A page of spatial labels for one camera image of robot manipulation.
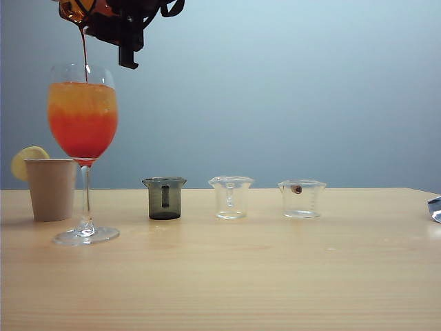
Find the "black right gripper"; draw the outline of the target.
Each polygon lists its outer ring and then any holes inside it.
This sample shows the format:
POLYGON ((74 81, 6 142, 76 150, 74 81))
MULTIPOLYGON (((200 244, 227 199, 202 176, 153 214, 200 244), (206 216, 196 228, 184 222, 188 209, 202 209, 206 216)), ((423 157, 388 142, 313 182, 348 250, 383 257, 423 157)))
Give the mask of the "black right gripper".
POLYGON ((139 45, 136 35, 144 29, 144 19, 154 17, 165 1, 107 1, 112 16, 88 17, 85 33, 98 40, 119 46, 119 65, 138 68, 134 53, 139 45))

